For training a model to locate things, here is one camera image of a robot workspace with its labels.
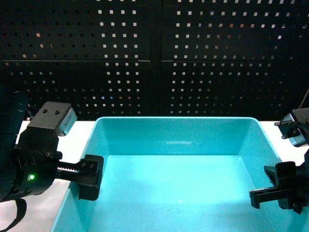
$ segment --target black cable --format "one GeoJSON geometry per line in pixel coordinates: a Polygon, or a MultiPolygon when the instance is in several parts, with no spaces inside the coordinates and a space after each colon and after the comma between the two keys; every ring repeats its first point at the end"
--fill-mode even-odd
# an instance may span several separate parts
{"type": "Polygon", "coordinates": [[[15,200],[15,202],[16,202],[16,206],[17,206],[16,218],[6,229],[4,229],[0,232],[7,232],[8,230],[10,230],[14,226],[16,226],[26,215],[26,211],[27,211],[26,201],[24,199],[19,198],[19,199],[15,200]]]}
{"type": "Polygon", "coordinates": [[[309,125],[305,124],[305,123],[301,123],[301,122],[290,122],[289,125],[291,126],[295,126],[296,128],[300,128],[303,129],[306,132],[309,132],[309,125]]]}

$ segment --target bin floor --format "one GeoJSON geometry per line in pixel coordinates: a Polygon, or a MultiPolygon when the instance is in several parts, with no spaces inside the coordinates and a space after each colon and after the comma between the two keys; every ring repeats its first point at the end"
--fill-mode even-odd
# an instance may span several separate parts
{"type": "Polygon", "coordinates": [[[272,231],[238,155],[110,156],[90,232],[272,231]]]}

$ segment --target white table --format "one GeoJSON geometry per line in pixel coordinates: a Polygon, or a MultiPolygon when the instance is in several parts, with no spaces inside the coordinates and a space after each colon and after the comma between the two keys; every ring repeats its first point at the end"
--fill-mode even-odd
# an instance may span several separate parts
{"type": "MultiPolygon", "coordinates": [[[[57,150],[63,153],[62,161],[72,163],[79,161],[94,123],[93,121],[76,122],[67,136],[60,137],[57,150]]],[[[27,124],[28,122],[23,122],[20,132],[26,129],[27,124]]],[[[274,122],[261,122],[261,125],[282,161],[292,160],[297,165],[304,161],[307,146],[296,148],[290,144],[289,140],[282,140],[281,133],[278,127],[274,126],[274,122]]],[[[55,180],[43,194],[25,197],[28,205],[27,213],[24,219],[10,231],[49,232],[68,186],[68,181],[55,180]]],[[[0,230],[6,228],[15,216],[14,201],[0,203],[0,230]]]]}

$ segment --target black pegboard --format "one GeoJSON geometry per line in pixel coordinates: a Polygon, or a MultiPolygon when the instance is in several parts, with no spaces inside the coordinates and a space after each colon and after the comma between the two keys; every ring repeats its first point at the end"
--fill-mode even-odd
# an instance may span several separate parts
{"type": "Polygon", "coordinates": [[[2,1],[0,55],[150,60],[150,1],[2,1]]]}
{"type": "Polygon", "coordinates": [[[69,102],[79,120],[141,116],[151,110],[150,62],[1,62],[2,83],[31,96],[30,104],[69,102]]]}
{"type": "Polygon", "coordinates": [[[309,1],[165,0],[163,60],[308,60],[309,1]]]}
{"type": "Polygon", "coordinates": [[[79,120],[308,105],[305,0],[17,0],[0,14],[0,84],[79,120]]]}
{"type": "Polygon", "coordinates": [[[308,63],[163,62],[162,113],[280,118],[307,85],[308,63]]]}

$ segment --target plastic bin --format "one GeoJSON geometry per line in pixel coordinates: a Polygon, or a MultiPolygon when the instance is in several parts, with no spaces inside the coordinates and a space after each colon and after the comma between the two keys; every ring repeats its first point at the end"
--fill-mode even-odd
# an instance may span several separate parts
{"type": "Polygon", "coordinates": [[[104,157],[99,199],[70,184],[52,231],[298,232],[301,215],[278,202],[251,207],[280,162],[259,122],[228,117],[103,117],[85,154],[104,157]]]}

